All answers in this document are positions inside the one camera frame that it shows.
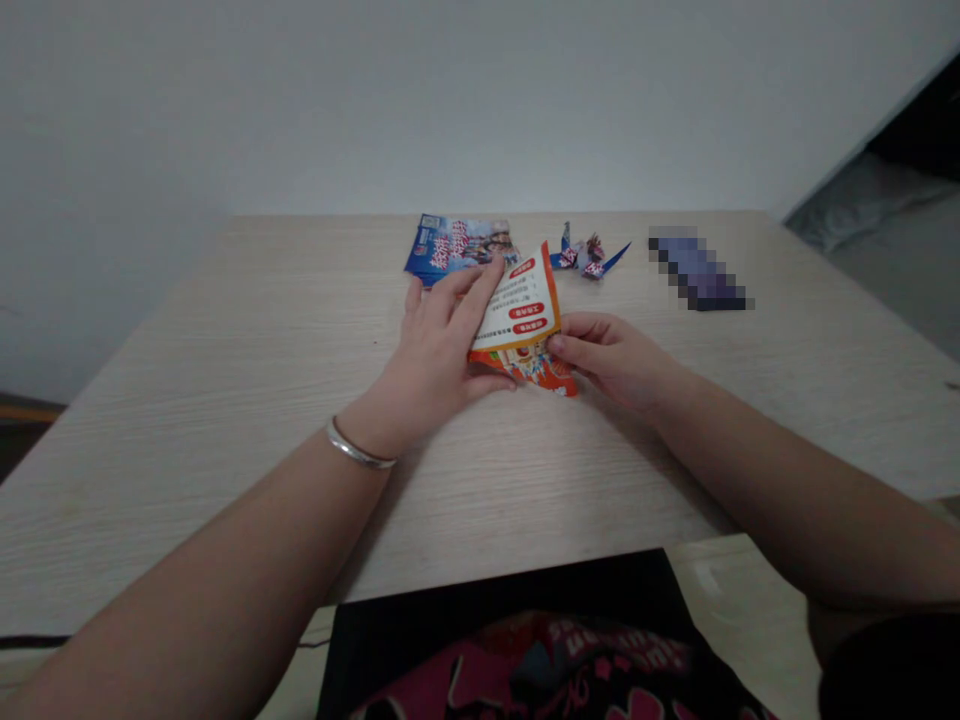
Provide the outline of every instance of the light wood grain tabletop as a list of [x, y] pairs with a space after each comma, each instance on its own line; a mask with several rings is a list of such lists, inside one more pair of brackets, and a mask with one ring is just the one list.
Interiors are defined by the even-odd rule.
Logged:
[[[236, 219], [0, 488], [0, 635], [70, 633], [377, 376], [417, 217]], [[698, 372], [920, 498], [960, 490], [960, 366], [765, 215], [509, 217], [520, 249], [634, 246], [562, 311], [621, 315]], [[698, 313], [650, 261], [696, 226], [756, 301]], [[586, 388], [484, 399], [403, 458], [330, 602], [698, 540], [729, 521]]]

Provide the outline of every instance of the origami crane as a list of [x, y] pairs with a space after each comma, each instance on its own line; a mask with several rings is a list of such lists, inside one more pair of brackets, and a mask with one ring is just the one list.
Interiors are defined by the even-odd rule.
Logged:
[[550, 255], [550, 265], [562, 270], [575, 267], [580, 274], [591, 280], [599, 280], [616, 265], [632, 243], [614, 255], [609, 260], [600, 244], [596, 233], [589, 240], [581, 240], [575, 245], [570, 244], [570, 223], [563, 224], [563, 237], [560, 239], [560, 252]]

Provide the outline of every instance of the paper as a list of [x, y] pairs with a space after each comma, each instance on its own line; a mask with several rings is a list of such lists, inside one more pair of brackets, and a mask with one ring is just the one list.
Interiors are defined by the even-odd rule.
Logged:
[[495, 255], [503, 255], [508, 265], [521, 260], [506, 220], [460, 220], [424, 214], [403, 269], [429, 288], [452, 272], [486, 265]]
[[630, 247], [631, 243], [620, 252], [607, 260], [607, 253], [596, 233], [589, 240], [581, 240], [576, 244], [570, 243], [570, 223], [563, 224], [563, 237], [560, 238], [560, 252], [550, 256], [550, 264], [558, 270], [577, 268], [580, 274], [591, 280], [599, 280], [606, 275], [613, 266], [620, 262], [620, 258]]
[[560, 303], [547, 243], [523, 262], [508, 267], [487, 305], [470, 349], [481, 362], [558, 395], [573, 397], [570, 366], [547, 352], [547, 339], [560, 332]]

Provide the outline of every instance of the colorful flyer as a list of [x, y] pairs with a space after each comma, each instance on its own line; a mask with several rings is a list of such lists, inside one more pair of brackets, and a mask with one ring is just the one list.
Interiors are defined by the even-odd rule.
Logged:
[[543, 243], [535, 255], [504, 272], [487, 305], [469, 359], [573, 397], [577, 384], [570, 366], [547, 352], [547, 339], [558, 332], [560, 303], [550, 251]]
[[486, 265], [494, 255], [507, 264], [520, 262], [506, 220], [458, 220], [441, 215], [421, 215], [417, 239], [403, 268], [433, 287], [448, 274]]

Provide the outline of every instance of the silver bracelet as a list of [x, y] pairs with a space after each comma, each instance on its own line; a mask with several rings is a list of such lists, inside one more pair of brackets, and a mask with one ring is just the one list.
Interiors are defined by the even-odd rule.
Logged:
[[364, 467], [372, 470], [389, 470], [397, 464], [397, 458], [384, 460], [383, 458], [374, 457], [373, 455], [367, 455], [367, 453], [347, 440], [337, 429], [336, 416], [330, 418], [330, 422], [327, 423], [327, 438], [330, 440], [331, 445], [351, 460], [356, 460]]

